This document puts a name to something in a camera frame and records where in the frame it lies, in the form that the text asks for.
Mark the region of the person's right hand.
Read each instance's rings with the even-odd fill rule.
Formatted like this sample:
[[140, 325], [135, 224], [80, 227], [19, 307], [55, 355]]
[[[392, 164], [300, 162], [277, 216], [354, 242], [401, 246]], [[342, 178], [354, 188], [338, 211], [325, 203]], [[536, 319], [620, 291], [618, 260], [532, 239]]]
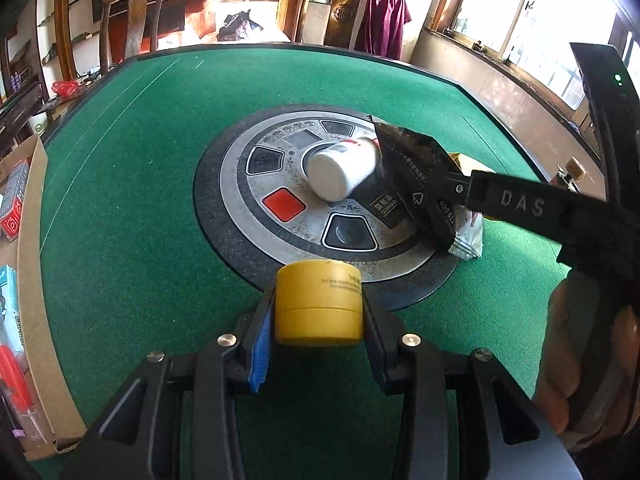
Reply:
[[534, 403], [565, 447], [623, 437], [639, 419], [639, 318], [570, 271], [549, 298]]

